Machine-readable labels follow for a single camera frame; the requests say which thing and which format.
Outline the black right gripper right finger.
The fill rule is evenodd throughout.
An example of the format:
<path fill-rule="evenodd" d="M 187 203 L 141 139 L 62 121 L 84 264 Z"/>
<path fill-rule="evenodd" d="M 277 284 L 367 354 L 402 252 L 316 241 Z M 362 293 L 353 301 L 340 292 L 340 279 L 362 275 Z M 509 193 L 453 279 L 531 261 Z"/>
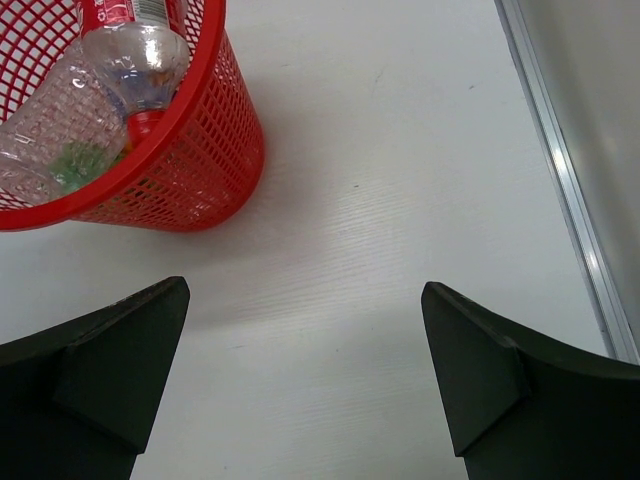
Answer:
<path fill-rule="evenodd" d="M 425 285 L 426 336 L 471 479 L 636 479 L 639 368 Z"/>

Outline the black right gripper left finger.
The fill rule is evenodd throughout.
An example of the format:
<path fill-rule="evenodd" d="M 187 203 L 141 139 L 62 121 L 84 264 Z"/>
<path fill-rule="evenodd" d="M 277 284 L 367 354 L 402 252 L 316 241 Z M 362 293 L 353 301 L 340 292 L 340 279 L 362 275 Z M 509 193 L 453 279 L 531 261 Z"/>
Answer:
<path fill-rule="evenodd" d="M 147 448 L 190 290 L 169 277 L 1 347 L 1 476 L 128 479 Z"/>

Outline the green plastic bottle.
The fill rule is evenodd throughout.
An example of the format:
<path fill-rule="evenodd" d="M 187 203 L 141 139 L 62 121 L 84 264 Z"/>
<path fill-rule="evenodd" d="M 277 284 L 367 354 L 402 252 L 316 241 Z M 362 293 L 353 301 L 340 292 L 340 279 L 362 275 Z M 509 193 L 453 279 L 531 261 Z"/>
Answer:
<path fill-rule="evenodd" d="M 125 157 L 98 144 L 71 142 L 49 165 L 49 171 L 60 186 L 62 195 L 68 195 L 95 181 Z"/>

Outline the red mesh plastic basket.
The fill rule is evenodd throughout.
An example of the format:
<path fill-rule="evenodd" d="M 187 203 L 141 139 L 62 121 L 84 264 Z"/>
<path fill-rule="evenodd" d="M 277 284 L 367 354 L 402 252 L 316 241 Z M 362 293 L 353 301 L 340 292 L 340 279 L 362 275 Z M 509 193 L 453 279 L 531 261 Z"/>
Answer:
<path fill-rule="evenodd" d="M 265 145 L 225 13 L 223 1 L 187 2 L 190 67 L 140 146 L 103 177 L 48 204 L 30 206 L 2 193 L 2 231 L 75 220 L 191 232 L 235 214 L 260 179 Z M 78 31 L 71 1 L 2 2 L 2 119 L 26 101 Z"/>

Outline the clear plastic water bottle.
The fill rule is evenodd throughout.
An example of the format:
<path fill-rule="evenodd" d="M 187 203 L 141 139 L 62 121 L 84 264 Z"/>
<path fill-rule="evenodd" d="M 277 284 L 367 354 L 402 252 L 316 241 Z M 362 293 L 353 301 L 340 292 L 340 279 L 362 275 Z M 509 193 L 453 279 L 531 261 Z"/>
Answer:
<path fill-rule="evenodd" d="M 118 154 L 127 141 L 122 103 L 75 41 L 1 126 L 1 192 L 30 206 L 66 196 L 49 171 L 66 144 L 94 143 Z"/>

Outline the red label clear bottle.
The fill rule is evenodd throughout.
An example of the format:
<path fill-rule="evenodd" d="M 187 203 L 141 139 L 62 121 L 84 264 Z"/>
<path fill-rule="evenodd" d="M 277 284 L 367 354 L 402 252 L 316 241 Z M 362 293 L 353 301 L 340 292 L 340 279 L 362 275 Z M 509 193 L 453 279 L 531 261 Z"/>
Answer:
<path fill-rule="evenodd" d="M 83 53 L 125 110 L 136 146 L 164 116 L 190 62 L 185 1 L 74 3 Z"/>

